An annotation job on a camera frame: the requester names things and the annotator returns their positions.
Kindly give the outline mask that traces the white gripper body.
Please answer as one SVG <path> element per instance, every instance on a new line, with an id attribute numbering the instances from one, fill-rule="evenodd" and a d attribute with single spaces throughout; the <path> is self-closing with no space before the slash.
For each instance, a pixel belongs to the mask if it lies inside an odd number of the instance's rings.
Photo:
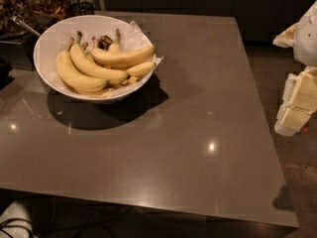
<path id="1" fill-rule="evenodd" d="M 317 1 L 298 22 L 293 53 L 297 61 L 305 65 L 317 65 Z"/>

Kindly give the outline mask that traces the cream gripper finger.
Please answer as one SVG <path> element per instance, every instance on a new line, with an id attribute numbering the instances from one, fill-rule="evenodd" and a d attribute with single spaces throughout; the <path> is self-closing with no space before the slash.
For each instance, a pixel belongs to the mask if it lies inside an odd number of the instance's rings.
<path id="1" fill-rule="evenodd" d="M 284 30 L 282 33 L 277 35 L 272 43 L 280 48 L 292 48 L 294 46 L 294 36 L 295 36 L 295 31 L 298 27 L 298 24 L 295 23 L 288 27 L 286 30 Z"/>
<path id="2" fill-rule="evenodd" d="M 306 66 L 298 75 L 291 73 L 285 82 L 282 100 L 274 131 L 290 137 L 317 111 L 317 67 Z"/>

